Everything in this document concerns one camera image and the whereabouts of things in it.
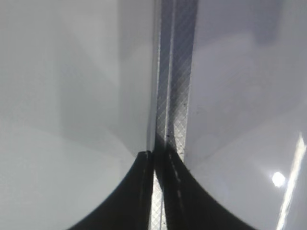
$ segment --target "light gray wall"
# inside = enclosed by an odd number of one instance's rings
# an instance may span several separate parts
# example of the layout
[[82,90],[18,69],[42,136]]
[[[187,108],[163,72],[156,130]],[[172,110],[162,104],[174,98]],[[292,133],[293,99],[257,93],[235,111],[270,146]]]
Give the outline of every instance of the light gray wall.
[[65,229],[146,150],[154,3],[0,2],[0,229]]
[[[287,186],[272,175],[289,179],[299,133],[307,138],[306,22],[305,0],[199,2],[185,163],[257,229],[276,229]],[[287,229],[306,226],[304,168]]]

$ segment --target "glossy surface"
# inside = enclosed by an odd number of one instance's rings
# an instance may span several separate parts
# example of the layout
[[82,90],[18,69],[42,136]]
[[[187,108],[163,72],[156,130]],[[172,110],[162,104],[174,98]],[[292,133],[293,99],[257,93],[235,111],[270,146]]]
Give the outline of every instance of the glossy surface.
[[306,21],[305,0],[199,4],[185,164],[260,230],[307,225]]
[[0,229],[68,228],[150,148],[153,11],[0,2]]

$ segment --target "black rubber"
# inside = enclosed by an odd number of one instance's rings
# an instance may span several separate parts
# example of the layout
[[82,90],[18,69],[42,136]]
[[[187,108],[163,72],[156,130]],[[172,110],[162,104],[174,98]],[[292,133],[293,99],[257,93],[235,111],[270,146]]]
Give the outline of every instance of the black rubber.
[[147,230],[153,192],[154,156],[140,152],[114,192],[70,230]]
[[170,146],[163,158],[164,171],[157,175],[163,175],[159,180],[163,184],[168,230],[254,230],[215,201]]

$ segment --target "metal strip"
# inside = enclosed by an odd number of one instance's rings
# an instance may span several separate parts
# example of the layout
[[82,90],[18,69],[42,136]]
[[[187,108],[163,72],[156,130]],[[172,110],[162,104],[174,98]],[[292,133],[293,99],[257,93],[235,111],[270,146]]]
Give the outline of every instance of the metal strip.
[[[184,159],[198,0],[160,0],[156,136]],[[162,190],[153,180],[151,229],[166,230]]]

